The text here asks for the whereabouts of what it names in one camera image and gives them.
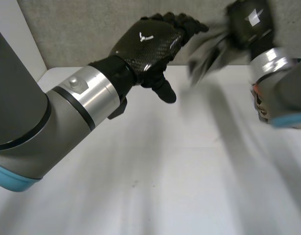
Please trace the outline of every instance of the metal cylinder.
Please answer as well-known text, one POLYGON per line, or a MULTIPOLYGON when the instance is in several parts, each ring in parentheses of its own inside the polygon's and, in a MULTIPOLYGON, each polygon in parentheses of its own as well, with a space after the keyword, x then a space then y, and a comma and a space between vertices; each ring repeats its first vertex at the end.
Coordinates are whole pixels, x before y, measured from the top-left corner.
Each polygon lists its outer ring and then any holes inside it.
POLYGON ((47 106, 46 95, 0 34, 0 145, 34 129, 47 106))
POLYGON ((65 98, 54 91, 47 95, 51 115, 44 128, 27 142, 0 151, 1 167, 29 179, 42 179, 91 132, 81 114, 65 98))
POLYGON ((301 110, 301 63, 277 83, 276 94, 290 109, 301 110))
POLYGON ((293 63, 285 49, 277 47, 260 54, 251 61, 250 65, 254 73, 253 83, 257 83, 271 73, 291 69, 293 63))
POLYGON ((92 66, 85 66, 64 80, 56 92, 67 97, 69 94, 81 105, 89 117, 84 117, 93 122, 93 128, 98 126, 105 118, 114 112, 120 105, 119 95, 109 79, 92 66))

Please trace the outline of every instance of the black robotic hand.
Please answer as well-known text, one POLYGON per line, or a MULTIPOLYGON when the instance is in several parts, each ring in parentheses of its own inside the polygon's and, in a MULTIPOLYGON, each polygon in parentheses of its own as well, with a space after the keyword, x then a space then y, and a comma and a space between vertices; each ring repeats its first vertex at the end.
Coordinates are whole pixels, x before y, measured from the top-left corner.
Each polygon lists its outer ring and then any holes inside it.
POLYGON ((116 43, 110 55, 127 63, 135 75, 134 85, 152 88, 163 101, 174 103, 176 94, 163 72, 191 37, 207 31, 207 26, 185 14, 143 17, 116 43))
POLYGON ((237 0, 227 7, 232 44, 251 60, 275 47, 275 24, 268 0, 237 0))

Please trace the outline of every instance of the blurred robotic hand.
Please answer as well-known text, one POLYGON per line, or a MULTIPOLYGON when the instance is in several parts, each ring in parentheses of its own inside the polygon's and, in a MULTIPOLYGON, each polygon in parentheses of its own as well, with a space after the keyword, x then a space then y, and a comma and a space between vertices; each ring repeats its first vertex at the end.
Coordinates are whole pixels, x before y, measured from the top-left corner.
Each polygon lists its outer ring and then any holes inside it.
POLYGON ((189 45, 192 85, 230 62, 250 55, 251 91, 261 121, 301 128, 301 63, 275 44, 273 14, 267 0, 237 0, 226 15, 206 24, 209 31, 189 45))

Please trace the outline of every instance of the silver metal ring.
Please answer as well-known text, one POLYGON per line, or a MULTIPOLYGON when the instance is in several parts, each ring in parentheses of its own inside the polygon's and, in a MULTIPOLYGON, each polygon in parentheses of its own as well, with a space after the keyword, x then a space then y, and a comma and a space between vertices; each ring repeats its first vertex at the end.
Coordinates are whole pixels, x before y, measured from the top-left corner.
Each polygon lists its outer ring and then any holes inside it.
POLYGON ((284 48, 277 47, 260 54, 251 61, 250 65, 254 72, 253 82, 256 83, 261 77, 272 72, 292 68, 293 62, 284 48))
POLYGON ((92 66, 85 66, 59 87, 69 92, 88 112, 96 126, 120 105, 118 93, 108 78, 92 66))

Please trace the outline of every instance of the robotic hand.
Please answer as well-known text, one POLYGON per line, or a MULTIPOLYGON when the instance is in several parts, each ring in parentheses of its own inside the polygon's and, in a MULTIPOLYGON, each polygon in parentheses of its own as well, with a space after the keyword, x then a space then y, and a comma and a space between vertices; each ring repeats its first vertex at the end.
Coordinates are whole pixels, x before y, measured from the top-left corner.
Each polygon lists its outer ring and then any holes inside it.
POLYGON ((195 84, 213 70, 250 54, 253 94, 259 117, 275 127, 301 128, 301 63, 294 65, 275 43, 275 25, 267 0, 237 0, 222 22, 192 42, 190 73, 195 84))
POLYGON ((238 0, 227 8, 230 40, 251 54, 253 94, 261 120, 301 128, 301 63, 275 43, 267 0, 238 0))
POLYGON ((46 94, 0 34, 0 186, 24 191, 41 180, 104 119, 124 112, 134 85, 174 103, 163 71, 194 34, 207 30, 185 14, 143 17, 107 58, 46 94))

